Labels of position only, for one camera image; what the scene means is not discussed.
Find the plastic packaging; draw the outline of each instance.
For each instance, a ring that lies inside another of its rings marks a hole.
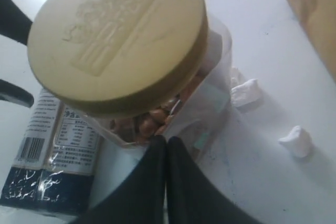
[[[185,103],[181,102],[178,96],[172,98],[170,104],[172,120],[167,124],[166,129],[158,134],[166,138],[180,136],[182,139],[192,140],[186,147],[197,159],[206,142],[212,135],[221,128],[223,114],[230,99],[230,69],[232,66],[232,40],[226,26],[217,18],[208,15],[209,28],[208,46],[202,69],[212,69],[203,77],[203,81],[196,86]],[[104,138],[111,140],[117,145],[127,149],[133,156],[140,158],[145,150],[146,141],[126,141],[129,135],[136,139],[136,129],[134,129],[133,119],[124,119],[124,125],[120,125],[121,134],[111,129],[112,118],[94,118],[77,111],[82,118],[88,122]]]
[[[88,208],[100,136],[42,90],[0,204],[69,220]]]

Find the embossed lid design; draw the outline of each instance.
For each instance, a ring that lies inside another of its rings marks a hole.
[[[130,116],[191,80],[207,31],[204,0],[48,0],[28,57],[38,81],[73,108]]]

